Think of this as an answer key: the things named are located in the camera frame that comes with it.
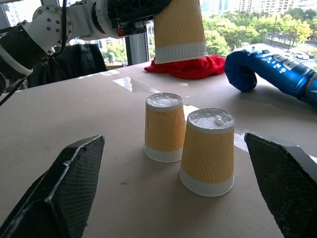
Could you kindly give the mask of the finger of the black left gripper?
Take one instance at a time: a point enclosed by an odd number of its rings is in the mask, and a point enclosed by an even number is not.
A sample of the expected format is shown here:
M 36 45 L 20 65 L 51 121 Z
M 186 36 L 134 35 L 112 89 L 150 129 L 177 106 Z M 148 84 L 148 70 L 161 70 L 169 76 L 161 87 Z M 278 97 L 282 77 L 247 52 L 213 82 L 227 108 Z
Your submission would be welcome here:
M 151 0 L 150 3 L 151 15 L 156 15 L 164 10 L 171 3 L 171 0 Z

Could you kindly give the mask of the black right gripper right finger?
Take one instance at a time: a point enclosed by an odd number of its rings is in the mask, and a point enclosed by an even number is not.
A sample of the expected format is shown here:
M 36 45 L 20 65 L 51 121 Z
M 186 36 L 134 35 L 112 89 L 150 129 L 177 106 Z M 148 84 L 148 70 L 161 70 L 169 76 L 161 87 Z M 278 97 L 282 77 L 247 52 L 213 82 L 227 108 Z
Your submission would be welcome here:
M 286 238 L 317 236 L 317 164 L 298 145 L 245 133 L 257 183 Z

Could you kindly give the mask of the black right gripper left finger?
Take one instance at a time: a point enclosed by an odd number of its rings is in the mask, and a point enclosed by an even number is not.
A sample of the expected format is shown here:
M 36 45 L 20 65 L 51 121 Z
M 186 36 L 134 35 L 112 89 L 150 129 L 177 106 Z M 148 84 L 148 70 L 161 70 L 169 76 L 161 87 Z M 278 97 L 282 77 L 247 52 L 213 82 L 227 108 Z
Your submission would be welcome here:
M 80 238 L 96 195 L 105 145 L 96 135 L 66 146 L 24 193 L 2 238 Z

